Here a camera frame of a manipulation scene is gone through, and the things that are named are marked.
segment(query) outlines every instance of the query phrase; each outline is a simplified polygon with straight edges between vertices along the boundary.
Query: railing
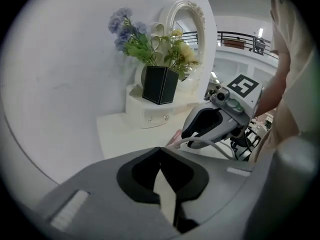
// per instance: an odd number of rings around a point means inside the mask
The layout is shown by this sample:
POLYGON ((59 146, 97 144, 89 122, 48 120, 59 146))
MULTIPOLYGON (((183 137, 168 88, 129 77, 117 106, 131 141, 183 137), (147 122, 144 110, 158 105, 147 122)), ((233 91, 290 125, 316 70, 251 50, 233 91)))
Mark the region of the railing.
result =
MULTIPOLYGON (((254 35, 237 33, 237 32, 227 32, 218 31, 217 45, 233 47, 237 49, 247 50, 249 52, 259 54, 262 56, 270 56, 275 59, 278 57, 275 54, 270 53, 270 41, 259 38, 254 35)), ((197 31, 184 32, 182 34, 182 39, 190 44, 198 44, 198 34, 197 31)))

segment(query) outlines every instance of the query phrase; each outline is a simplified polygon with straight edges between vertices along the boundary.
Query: fluorescent light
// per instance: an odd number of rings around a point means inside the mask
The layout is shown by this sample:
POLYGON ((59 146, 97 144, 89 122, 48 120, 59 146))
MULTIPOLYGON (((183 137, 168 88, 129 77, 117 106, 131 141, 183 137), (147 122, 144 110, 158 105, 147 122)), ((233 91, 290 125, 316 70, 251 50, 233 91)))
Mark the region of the fluorescent light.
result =
POLYGON ((261 38, 262 37, 262 33, 263 33, 264 29, 263 28, 260 28, 259 29, 259 34, 258 34, 258 38, 261 38))

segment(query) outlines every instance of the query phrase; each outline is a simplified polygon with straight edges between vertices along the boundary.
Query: white cable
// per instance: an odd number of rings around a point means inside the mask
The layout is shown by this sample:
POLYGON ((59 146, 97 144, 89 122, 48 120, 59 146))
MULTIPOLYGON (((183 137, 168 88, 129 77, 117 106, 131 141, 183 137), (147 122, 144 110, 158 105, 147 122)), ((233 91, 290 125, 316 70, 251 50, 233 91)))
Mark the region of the white cable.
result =
POLYGON ((207 140, 207 139, 202 139, 202 138, 199 138, 199 137, 189 137, 189 138, 183 138, 182 140, 179 140, 177 142, 175 142, 173 144, 174 147, 176 146, 179 146, 181 145, 182 143, 185 143, 185 142, 203 142, 203 143, 206 143, 212 147, 214 147, 216 150, 218 150, 224 157, 226 157, 227 159, 231 159, 231 160, 234 160, 233 157, 229 156, 226 152, 224 152, 221 147, 219 147, 216 143, 210 141, 210 140, 207 140))

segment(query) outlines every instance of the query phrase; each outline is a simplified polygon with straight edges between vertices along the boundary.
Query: purple hydrangea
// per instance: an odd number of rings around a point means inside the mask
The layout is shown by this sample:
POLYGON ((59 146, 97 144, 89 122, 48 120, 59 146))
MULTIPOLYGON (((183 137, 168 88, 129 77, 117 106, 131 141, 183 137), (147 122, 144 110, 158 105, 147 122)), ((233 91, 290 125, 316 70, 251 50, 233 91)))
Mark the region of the purple hydrangea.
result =
POLYGON ((131 37, 130 28, 127 26, 123 26, 122 28, 120 28, 117 34, 118 34, 118 39, 123 42, 128 41, 131 37))
POLYGON ((124 18, 124 17, 130 18, 132 16, 132 10, 127 7, 120 8, 115 12, 115 15, 117 15, 120 18, 124 18))
POLYGON ((146 26, 146 24, 144 24, 142 22, 134 23, 134 27, 140 34, 146 34, 147 33, 147 26, 146 26))
POLYGON ((108 29, 112 34, 117 33, 119 31, 119 27, 122 23, 122 20, 115 15, 112 15, 108 24, 108 29))
POLYGON ((114 41, 114 44, 117 51, 121 52, 125 50, 125 42, 121 41, 119 38, 114 41))

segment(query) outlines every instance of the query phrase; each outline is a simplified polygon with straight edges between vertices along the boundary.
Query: black vase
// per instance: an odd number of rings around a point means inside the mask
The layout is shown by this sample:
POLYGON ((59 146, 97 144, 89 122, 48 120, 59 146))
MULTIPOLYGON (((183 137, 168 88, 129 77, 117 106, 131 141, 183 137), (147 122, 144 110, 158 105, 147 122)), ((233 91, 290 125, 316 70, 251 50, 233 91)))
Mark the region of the black vase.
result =
POLYGON ((142 97, 158 105, 174 101, 179 74, 166 66, 147 66, 142 97))

